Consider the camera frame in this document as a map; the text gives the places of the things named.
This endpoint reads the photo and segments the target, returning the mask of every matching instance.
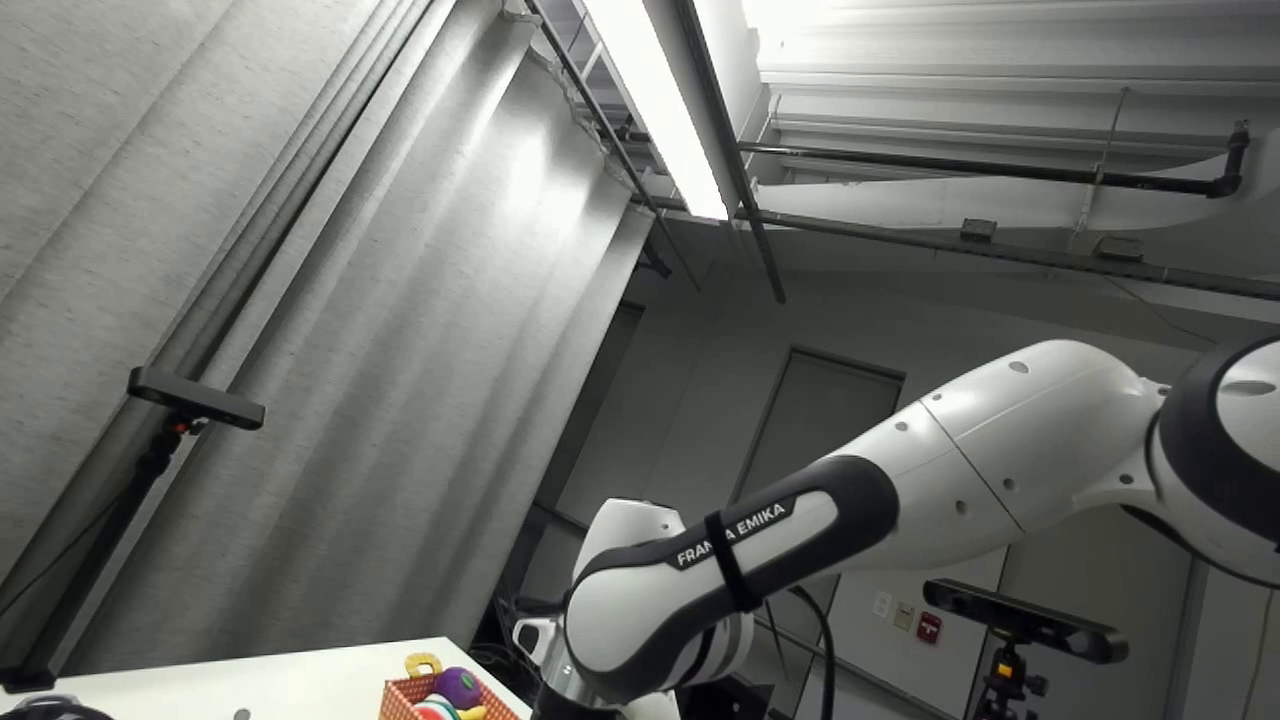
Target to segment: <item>table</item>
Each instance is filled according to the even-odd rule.
[[[374,720],[382,679],[404,676],[407,652],[434,652],[444,666],[475,673],[507,710],[533,717],[521,698],[444,637],[68,676],[55,692],[111,720]]]

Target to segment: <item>toy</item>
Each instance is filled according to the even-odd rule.
[[[482,688],[469,670],[444,670],[433,652],[404,656],[407,676],[433,676],[433,698],[411,703],[418,720],[482,720]]]
[[[450,703],[450,710],[475,710],[482,703],[479,679],[469,670],[444,670],[434,676],[434,692]]]

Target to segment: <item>ceiling light fixture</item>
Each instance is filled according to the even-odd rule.
[[[664,157],[686,215],[729,222],[707,147],[679,95],[666,54],[643,0],[581,0],[610,76],[623,84],[633,114],[643,122]]]

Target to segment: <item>ceiling pipe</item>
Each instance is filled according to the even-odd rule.
[[[1246,299],[1280,299],[1280,286],[1245,279],[1245,275],[1188,274],[1188,268],[1169,268],[1169,265],[1120,265],[1120,261],[1093,261],[1093,256],[1073,256],[1073,253],[1009,247],[1009,245],[945,245],[945,240],[892,233],[892,227],[874,227],[874,225],[845,225],[845,222],[790,215],[790,214],[768,214],[768,209],[761,215],[768,225],[782,225],[782,227],[853,235],[853,240],[896,245],[896,247],[916,247],[916,253],[983,256],[983,261],[1002,261],[1002,265],[1120,275],[1120,279],[1140,279],[1140,286],[1196,289],[1196,292],[1246,297]]]
[[[541,9],[537,0],[523,0],[523,9],[528,9],[528,17],[541,24],[541,31],[543,31],[543,41],[551,44],[551,54],[557,54],[564,76],[570,81],[570,87],[582,95],[582,105],[589,105],[589,114],[591,114],[591,122],[595,122],[606,153],[623,164],[623,173],[628,173],[641,206],[651,209],[651,222],[654,222],[661,235],[676,247],[672,227],[664,225],[664,215],[661,215],[661,209],[651,206],[651,196],[647,196],[647,190],[643,190],[633,157],[623,153],[623,140],[614,140],[604,109],[595,105],[595,95],[589,91],[589,81],[582,81],[582,76],[577,72],[577,64],[566,62],[566,50],[564,50],[558,38],[551,31],[543,9]],[[651,245],[643,245],[643,261],[647,261],[661,275],[672,275],[672,265],[666,265]]]
[[[744,164],[744,157],[737,147],[737,133],[730,133],[729,105],[722,105],[722,91],[721,91],[721,81],[716,81],[716,64],[712,64],[712,50],[707,50],[705,24],[696,22],[692,0],[672,0],[672,22],[676,22],[676,31],[679,31],[679,41],[686,50],[692,81],[696,81],[696,91],[700,91],[700,101],[707,109],[712,138],[716,138],[721,160],[729,167],[730,191],[739,201],[744,222],[750,225],[750,235],[755,235],[755,247],[761,247],[765,274],[768,274],[768,289],[782,303],[788,289],[778,279],[778,268],[777,268],[777,256],[773,256],[773,240],[765,233],[765,215],[761,215],[761,206],[755,206],[755,190],[750,190],[746,164]]]
[[[1022,178],[1055,185],[1106,185],[1106,190],[1145,190],[1145,191],[1183,191],[1183,196],[1231,196],[1245,185],[1246,130],[1228,138],[1222,173],[1213,179],[1188,178],[1140,178],[1140,173],[1093,173],[1093,167],[1036,167],[1036,164],[989,164],[989,160],[951,160],[951,157],[896,157],[896,153],[848,153],[848,147],[810,147],[810,146],[739,146],[746,157],[796,157],[796,160],[836,160],[836,164],[886,164],[886,167],[935,167],[965,178]]]

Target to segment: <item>logo on robot arm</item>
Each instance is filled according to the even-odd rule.
[[[722,542],[739,546],[739,542],[761,538],[765,527],[773,527],[773,524],[778,524],[788,518],[790,518],[790,505],[765,505],[765,508],[746,514],[746,518],[722,524]],[[683,572],[683,568],[692,568],[692,565],[700,565],[707,556],[712,556],[712,542],[696,542],[696,546],[679,548],[672,556],[672,565]]]

